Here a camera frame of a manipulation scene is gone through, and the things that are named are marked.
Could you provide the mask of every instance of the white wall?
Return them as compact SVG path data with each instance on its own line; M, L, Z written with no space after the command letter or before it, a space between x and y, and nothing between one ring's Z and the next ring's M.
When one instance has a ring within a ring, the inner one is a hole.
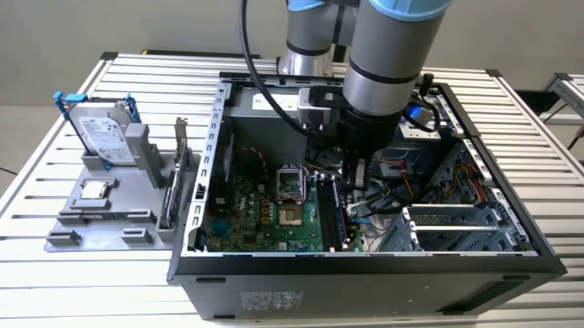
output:
M237 0L0 0L0 104L76 91L103 51L239 52ZM251 50L281 54L283 0L250 1ZM429 66L499 68L517 87L584 72L582 0L456 0Z

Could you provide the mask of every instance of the motherboard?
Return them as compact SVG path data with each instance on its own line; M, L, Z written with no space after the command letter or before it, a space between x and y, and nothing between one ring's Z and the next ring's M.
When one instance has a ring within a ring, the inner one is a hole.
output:
M278 204L274 184L235 174L231 215L211 221L209 250L321 251L316 180L308 189L304 204Z
M287 167L277 174L266 182L235 170L230 214L211 220L209 251L360 250L356 241L345 243L341 200L332 182Z

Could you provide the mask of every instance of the case label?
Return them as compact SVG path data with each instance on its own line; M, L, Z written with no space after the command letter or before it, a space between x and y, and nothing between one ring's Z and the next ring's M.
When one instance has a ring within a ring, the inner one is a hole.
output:
M241 305L247 311L297 310L301 307L304 292L241 292Z
M298 106L298 95L297 94L273 94L275 102L279 104L285 111L296 111ZM251 109L261 111L271 111L270 103L262 94L255 94L253 98Z

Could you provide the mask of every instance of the aluminum extrusion table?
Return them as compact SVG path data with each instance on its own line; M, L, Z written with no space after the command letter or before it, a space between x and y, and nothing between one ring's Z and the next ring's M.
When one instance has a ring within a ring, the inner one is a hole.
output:
M255 60L275 72L273 60ZM79 92L131 92L150 140L173 151L175 117L189 119L189 144L201 151L219 71L246 72L242 59L106 56ZM345 65L336 66L342 76ZM0 321L6 327L123 325L584 327L584 169L493 71L426 68L451 87L568 274L479 317L362 318L203 322L183 289L167 286L170 251L47 253L54 227L82 171L82 144L59 118L0 199Z

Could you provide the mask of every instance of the white label sticker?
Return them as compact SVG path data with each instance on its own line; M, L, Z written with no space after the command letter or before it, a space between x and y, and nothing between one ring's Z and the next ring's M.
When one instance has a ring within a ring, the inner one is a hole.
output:
M297 94L273 94L271 97L274 97L275 102L279 104L282 109L285 111L296 111L298 106L298 95ZM266 97L263 97L262 94L255 94L253 98L253 109L261 110L261 111L271 111L274 110L271 108L270 103L266 100Z
M297 310L301 307L304 292L241 292L242 307L247 311Z
M91 117L82 117L79 121L98 156L112 164L135 164L118 122L111 118Z

